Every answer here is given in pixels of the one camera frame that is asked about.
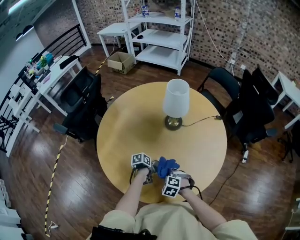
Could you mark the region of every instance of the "beige shirt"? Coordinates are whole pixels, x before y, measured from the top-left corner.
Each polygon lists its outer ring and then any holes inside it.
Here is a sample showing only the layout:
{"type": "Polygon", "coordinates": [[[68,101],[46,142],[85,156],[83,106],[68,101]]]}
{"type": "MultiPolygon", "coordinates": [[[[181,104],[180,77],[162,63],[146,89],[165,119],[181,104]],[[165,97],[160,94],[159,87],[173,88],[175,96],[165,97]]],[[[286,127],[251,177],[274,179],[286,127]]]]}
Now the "beige shirt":
{"type": "Polygon", "coordinates": [[[246,222],[233,220],[212,232],[203,227],[187,202],[150,204],[140,209],[136,217],[113,210],[100,225],[139,233],[148,229],[157,240],[257,240],[246,222]]]}

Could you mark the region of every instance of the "yellow and black caution tape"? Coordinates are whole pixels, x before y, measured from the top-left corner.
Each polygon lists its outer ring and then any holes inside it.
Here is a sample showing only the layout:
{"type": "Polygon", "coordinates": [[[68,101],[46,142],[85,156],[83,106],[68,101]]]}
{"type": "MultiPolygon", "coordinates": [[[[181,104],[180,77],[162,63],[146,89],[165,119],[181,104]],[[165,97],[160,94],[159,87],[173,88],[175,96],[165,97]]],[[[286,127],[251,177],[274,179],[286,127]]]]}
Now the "yellow and black caution tape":
{"type": "Polygon", "coordinates": [[[67,144],[67,139],[68,139],[68,136],[66,137],[65,144],[60,146],[60,150],[59,150],[59,152],[57,154],[56,162],[55,162],[55,165],[54,165],[54,168],[53,168],[53,172],[52,172],[52,177],[51,177],[51,182],[50,182],[50,188],[49,188],[49,192],[48,192],[47,206],[46,206],[46,213],[45,213],[45,234],[49,238],[50,238],[50,232],[49,232],[49,234],[47,234],[47,213],[48,213],[48,208],[49,208],[51,189],[52,189],[53,179],[54,179],[54,176],[55,176],[55,170],[57,168],[57,163],[58,163],[58,160],[60,158],[60,153],[61,153],[61,150],[64,148],[64,146],[67,144]]]}
{"type": "Polygon", "coordinates": [[[101,69],[101,67],[103,66],[103,64],[105,63],[105,61],[106,61],[106,59],[107,58],[105,58],[105,60],[100,64],[100,66],[99,66],[99,68],[98,68],[98,70],[95,72],[95,75],[97,75],[98,74],[98,72],[100,71],[100,69],[101,69]]]}
{"type": "Polygon", "coordinates": [[[107,59],[108,59],[108,58],[105,58],[104,61],[100,64],[100,66],[98,67],[97,71],[95,72],[95,75],[98,74],[98,72],[100,71],[101,67],[103,66],[103,64],[105,63],[105,61],[106,61],[107,59]]]}

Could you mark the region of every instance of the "table lamp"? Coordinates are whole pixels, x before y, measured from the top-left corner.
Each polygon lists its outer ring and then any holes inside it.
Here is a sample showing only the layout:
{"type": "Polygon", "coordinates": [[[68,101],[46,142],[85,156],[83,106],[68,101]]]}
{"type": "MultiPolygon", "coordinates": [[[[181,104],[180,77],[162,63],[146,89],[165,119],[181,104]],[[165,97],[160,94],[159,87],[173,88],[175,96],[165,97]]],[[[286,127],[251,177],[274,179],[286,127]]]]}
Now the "table lamp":
{"type": "Polygon", "coordinates": [[[189,110],[189,84],[182,79],[172,79],[167,84],[163,109],[167,115],[165,126],[177,130],[182,126],[182,117],[189,110]]]}

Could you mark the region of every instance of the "water bottle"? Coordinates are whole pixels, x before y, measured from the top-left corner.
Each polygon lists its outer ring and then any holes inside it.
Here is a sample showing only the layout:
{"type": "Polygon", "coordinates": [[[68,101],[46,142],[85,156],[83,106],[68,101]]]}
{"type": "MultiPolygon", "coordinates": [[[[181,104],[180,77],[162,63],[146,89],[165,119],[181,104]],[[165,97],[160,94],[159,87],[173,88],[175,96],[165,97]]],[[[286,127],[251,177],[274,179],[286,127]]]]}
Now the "water bottle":
{"type": "Polygon", "coordinates": [[[175,20],[176,21],[180,20],[180,9],[179,9],[179,7],[175,8],[175,20]]]}
{"type": "Polygon", "coordinates": [[[149,17],[148,5],[145,6],[145,17],[149,17]]]}
{"type": "Polygon", "coordinates": [[[142,6],[142,16],[145,17],[145,6],[142,6]]]}

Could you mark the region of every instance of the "brass lamp base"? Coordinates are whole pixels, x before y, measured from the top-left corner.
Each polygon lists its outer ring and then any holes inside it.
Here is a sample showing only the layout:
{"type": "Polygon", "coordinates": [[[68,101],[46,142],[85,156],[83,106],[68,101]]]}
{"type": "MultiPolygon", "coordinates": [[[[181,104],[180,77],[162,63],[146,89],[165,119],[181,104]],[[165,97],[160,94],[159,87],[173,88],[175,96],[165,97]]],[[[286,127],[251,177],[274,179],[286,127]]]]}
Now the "brass lamp base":
{"type": "Polygon", "coordinates": [[[166,116],[165,127],[171,131],[178,130],[182,126],[182,118],[171,118],[166,116]]]}

